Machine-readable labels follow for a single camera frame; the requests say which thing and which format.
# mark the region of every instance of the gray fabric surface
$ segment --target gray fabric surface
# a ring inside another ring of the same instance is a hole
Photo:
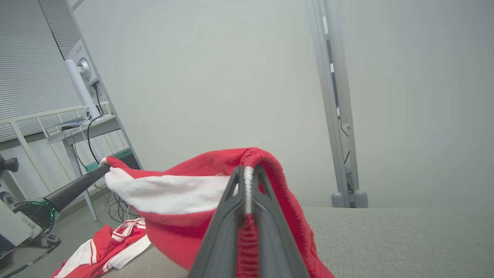
[[[445,210],[304,208],[336,278],[494,277],[494,216]],[[184,278],[150,247],[105,278]]]

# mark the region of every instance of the red and white garment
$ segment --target red and white garment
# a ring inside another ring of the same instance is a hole
[[[118,228],[106,225],[83,243],[55,271],[52,278],[94,278],[111,268],[121,269],[150,245],[144,219],[123,222]]]
[[[314,233],[290,192],[279,162],[258,148],[204,153],[164,172],[129,168],[107,157],[112,167],[105,180],[146,219],[149,240],[169,259],[189,270],[233,170],[243,165],[246,186],[257,164],[266,170],[278,202],[312,278],[332,278],[319,260]],[[258,276],[257,227],[252,214],[239,230],[237,277]]]

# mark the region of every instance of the white label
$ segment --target white label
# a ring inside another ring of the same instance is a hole
[[[29,217],[24,215],[24,213],[18,211],[15,213],[15,215],[29,228],[29,230],[31,231],[31,238],[35,238],[43,231],[40,226],[34,223],[34,221],[31,220]]]

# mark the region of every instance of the red fabric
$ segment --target red fabric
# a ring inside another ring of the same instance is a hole
[[[125,234],[124,231],[129,226],[132,227],[131,230],[128,234]],[[95,249],[91,249],[91,253],[89,254],[89,256],[77,254],[77,252],[73,255],[79,255],[79,257],[83,260],[88,259],[88,261],[90,261],[92,253],[96,252],[96,262],[76,267],[73,271],[66,275],[65,278],[95,278],[105,274],[108,271],[108,266],[106,265],[106,263],[115,255],[122,252],[122,250],[132,245],[134,242],[138,241],[145,234],[146,228],[141,218],[125,221],[115,230],[113,230],[108,225],[104,226],[101,230],[94,234],[92,243],[94,243]],[[55,271],[51,278],[54,278],[60,273],[67,261],[62,264],[61,268]]]
[[[187,160],[164,172],[141,171],[128,168],[123,162],[107,157],[113,167],[124,169],[133,178],[147,176],[218,176],[232,174],[239,166],[255,168],[261,164],[274,189],[288,226],[302,254],[312,278],[332,278],[333,275],[319,260],[314,233],[302,209],[288,189],[280,163],[270,153],[258,148],[211,151]],[[184,215],[160,215],[139,212],[146,219],[149,240],[167,257],[189,270],[194,262],[213,211]],[[252,215],[239,230],[237,277],[257,277],[257,227]]]

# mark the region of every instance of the white partition panel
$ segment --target white partition panel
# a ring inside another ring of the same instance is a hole
[[[493,209],[494,1],[325,6],[369,207]]]
[[[331,206],[305,1],[85,0],[74,16],[144,169],[255,146],[279,159],[302,205]]]

